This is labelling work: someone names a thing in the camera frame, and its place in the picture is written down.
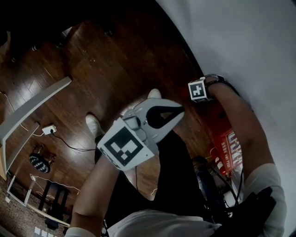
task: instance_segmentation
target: hardwood floor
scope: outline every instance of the hardwood floor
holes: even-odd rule
[[[85,124],[88,112],[95,114],[102,128],[108,130],[119,114],[147,97],[152,88],[158,88],[163,98],[174,100],[185,107],[185,117],[175,128],[184,139],[191,156],[209,156],[211,141],[200,124],[194,104],[180,96],[187,83],[200,77],[185,54],[178,35],[162,11],[152,6],[125,6],[111,17],[115,32],[106,37],[101,27],[86,21],[79,25],[67,45],[58,50],[50,42],[38,51],[27,51],[16,63],[8,61],[9,44],[0,48],[0,91],[6,92],[14,109],[52,85],[71,75],[73,82],[39,107],[22,124],[29,128],[38,121],[41,128],[51,123],[56,135],[77,148],[94,149],[94,138]],[[12,109],[0,94],[0,122]],[[7,140],[9,155],[25,134],[22,127]],[[29,162],[35,144],[45,144],[56,154],[49,174],[37,171]],[[46,135],[32,137],[24,146],[10,171],[17,172],[17,180],[25,188],[32,184],[30,175],[40,176],[68,186],[81,188],[94,166],[94,152],[69,149],[62,141]],[[138,169],[139,191],[148,199],[157,188],[160,165],[158,157],[141,164]],[[127,172],[135,184],[135,170]],[[45,188],[46,181],[37,178]],[[69,189],[67,206],[74,203],[77,191]],[[34,185],[33,193],[42,192]]]

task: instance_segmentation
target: white sleeve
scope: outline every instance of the white sleeve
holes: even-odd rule
[[[244,187],[244,200],[252,193],[271,187],[271,196],[277,202],[264,224],[260,237],[281,237],[284,234],[284,222],[287,213],[284,191],[275,164],[264,164],[255,169],[247,178]]]
[[[96,237],[91,232],[79,227],[71,227],[67,230],[65,237]]]

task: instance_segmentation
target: white shoe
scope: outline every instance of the white shoe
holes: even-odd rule
[[[91,131],[94,137],[98,137],[105,134],[105,132],[100,126],[98,119],[92,114],[86,115],[85,121],[86,125],[88,126],[88,129]]]
[[[161,99],[161,93],[160,93],[159,89],[152,89],[149,92],[148,99],[149,98]]]

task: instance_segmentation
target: white shirt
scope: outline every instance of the white shirt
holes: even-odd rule
[[[286,203],[278,170],[274,164],[255,169],[245,182],[244,199],[252,192],[259,193],[271,187],[271,196],[277,202],[264,224],[260,237],[280,237],[284,233]],[[221,225],[203,221],[201,217],[178,216],[156,210],[130,214],[108,229],[110,237],[210,237]],[[95,237],[82,228],[69,228],[65,237]]]

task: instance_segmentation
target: strap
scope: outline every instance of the strap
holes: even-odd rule
[[[231,89],[233,89],[233,91],[238,95],[240,96],[240,94],[237,92],[237,90],[230,84],[228,83],[227,81],[225,81],[224,79],[218,79],[216,81],[210,81],[208,83],[205,83],[204,86],[205,86],[205,89],[208,90],[209,86],[213,85],[213,84],[216,84],[216,83],[224,83],[226,85],[228,85]]]

